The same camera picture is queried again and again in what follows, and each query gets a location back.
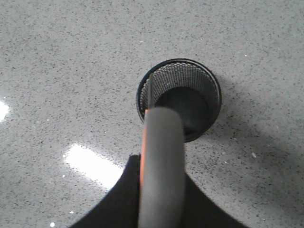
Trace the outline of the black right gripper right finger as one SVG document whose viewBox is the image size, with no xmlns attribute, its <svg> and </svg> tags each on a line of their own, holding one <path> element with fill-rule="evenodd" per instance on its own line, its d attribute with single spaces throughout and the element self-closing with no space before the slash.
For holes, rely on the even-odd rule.
<svg viewBox="0 0 304 228">
<path fill-rule="evenodd" d="M 186 175 L 183 227 L 246 228 L 247 226 L 222 210 Z"/>
</svg>

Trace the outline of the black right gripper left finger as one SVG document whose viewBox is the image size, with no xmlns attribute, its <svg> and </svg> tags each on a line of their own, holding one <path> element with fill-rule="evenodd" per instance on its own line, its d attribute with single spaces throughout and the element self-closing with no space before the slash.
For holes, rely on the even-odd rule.
<svg viewBox="0 0 304 228">
<path fill-rule="evenodd" d="M 140 156 L 131 155 L 111 190 L 72 228 L 136 228 L 139 204 Z"/>
</svg>

